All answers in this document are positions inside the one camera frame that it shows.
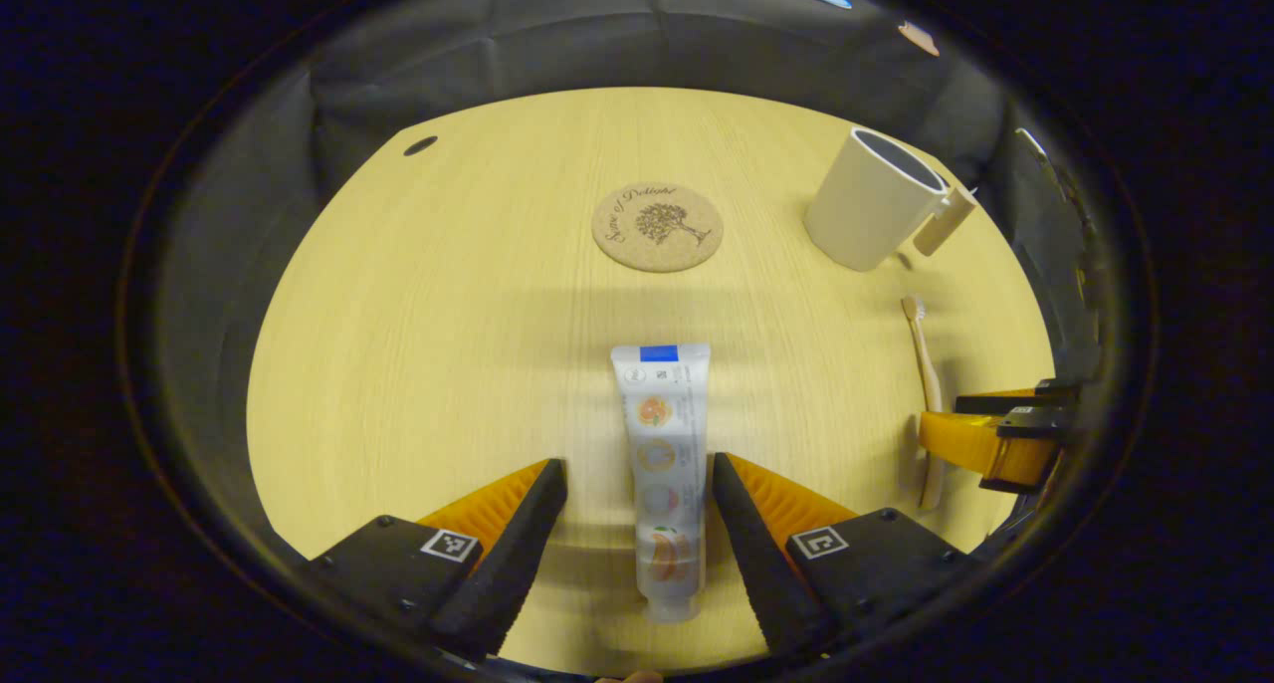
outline round table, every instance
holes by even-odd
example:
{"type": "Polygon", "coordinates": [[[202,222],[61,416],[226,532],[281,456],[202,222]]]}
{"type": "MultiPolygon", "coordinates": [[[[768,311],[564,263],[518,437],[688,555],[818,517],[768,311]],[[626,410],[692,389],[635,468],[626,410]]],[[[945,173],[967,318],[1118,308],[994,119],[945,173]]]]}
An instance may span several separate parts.
{"type": "Polygon", "coordinates": [[[917,511],[924,392],[899,299],[927,305],[948,403],[1050,377],[1043,320],[981,208],[933,257],[906,243],[862,274],[823,255],[801,215],[850,126],[632,88],[493,102],[396,134],[306,234],[261,329],[247,433],[274,529],[312,558],[376,515],[417,520],[562,457],[568,500],[502,658],[613,674],[764,655],[715,507],[697,618],[648,623],[634,584],[610,348],[703,342],[710,451],[977,545],[1013,497],[949,469],[941,505],[917,511]],[[594,243],[600,199],[646,180],[715,203],[725,238],[711,260],[651,274],[594,243]]]}

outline blue label on toothpaste tube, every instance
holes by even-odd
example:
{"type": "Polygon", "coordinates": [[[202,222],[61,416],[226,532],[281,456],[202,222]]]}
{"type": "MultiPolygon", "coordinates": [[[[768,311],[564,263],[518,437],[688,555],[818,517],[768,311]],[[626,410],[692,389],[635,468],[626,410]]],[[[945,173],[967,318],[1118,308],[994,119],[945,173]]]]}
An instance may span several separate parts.
{"type": "Polygon", "coordinates": [[[676,345],[641,348],[642,362],[676,362],[676,345]]]}

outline toothpaste tube cap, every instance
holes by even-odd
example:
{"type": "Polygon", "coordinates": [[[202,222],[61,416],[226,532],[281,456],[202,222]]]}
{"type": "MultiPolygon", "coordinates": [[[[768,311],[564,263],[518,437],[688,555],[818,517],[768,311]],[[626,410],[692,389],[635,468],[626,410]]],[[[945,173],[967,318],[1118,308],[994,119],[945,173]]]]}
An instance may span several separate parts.
{"type": "Polygon", "coordinates": [[[697,596],[685,599],[646,599],[646,618],[654,623],[682,623],[698,615],[697,596]]]}

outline mug handle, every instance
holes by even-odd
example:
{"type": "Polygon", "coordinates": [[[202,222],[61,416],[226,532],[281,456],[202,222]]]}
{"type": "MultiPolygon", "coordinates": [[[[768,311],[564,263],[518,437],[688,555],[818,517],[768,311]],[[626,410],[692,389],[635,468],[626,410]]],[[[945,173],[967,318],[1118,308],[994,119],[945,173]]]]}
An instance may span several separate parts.
{"type": "Polygon", "coordinates": [[[920,228],[916,238],[911,243],[916,246],[920,255],[929,257],[938,251],[938,247],[954,233],[956,228],[964,222],[970,212],[977,206],[973,194],[970,194],[964,185],[956,183],[941,199],[938,212],[930,217],[929,223],[920,228]]]}

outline white mug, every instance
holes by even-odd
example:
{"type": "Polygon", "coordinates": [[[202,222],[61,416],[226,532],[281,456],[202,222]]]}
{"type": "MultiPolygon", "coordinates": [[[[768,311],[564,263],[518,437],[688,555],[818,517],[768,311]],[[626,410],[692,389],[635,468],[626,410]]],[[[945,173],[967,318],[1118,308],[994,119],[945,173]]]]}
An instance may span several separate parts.
{"type": "Polygon", "coordinates": [[[952,187],[905,144],[856,125],[805,212],[805,231],[832,260],[869,271],[929,215],[915,245],[933,255],[972,208],[968,190],[952,187]]]}

